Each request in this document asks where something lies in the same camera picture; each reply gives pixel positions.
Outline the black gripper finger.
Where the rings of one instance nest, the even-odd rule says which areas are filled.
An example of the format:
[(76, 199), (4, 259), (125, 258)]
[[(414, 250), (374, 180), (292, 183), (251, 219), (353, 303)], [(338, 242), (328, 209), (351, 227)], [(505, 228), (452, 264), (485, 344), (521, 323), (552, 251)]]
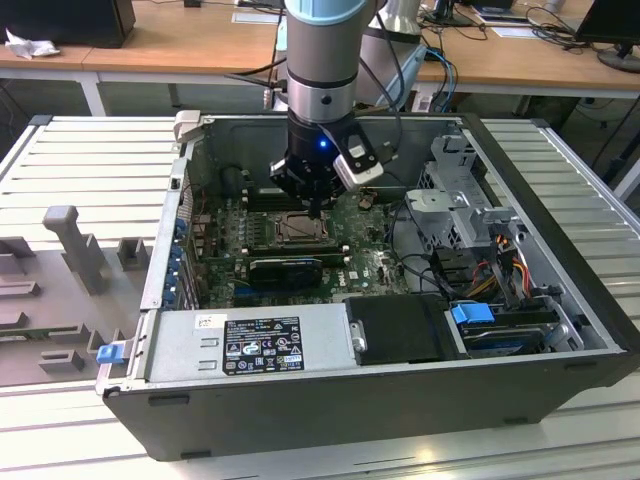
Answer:
[(305, 206), (310, 218), (316, 217), (313, 184), (299, 178), (294, 171), (287, 166), (285, 159), (272, 162), (269, 165), (269, 178), (289, 197), (298, 200)]
[(316, 178), (316, 216), (323, 209), (331, 209), (338, 197), (345, 192), (345, 187), (335, 172), (320, 172)]

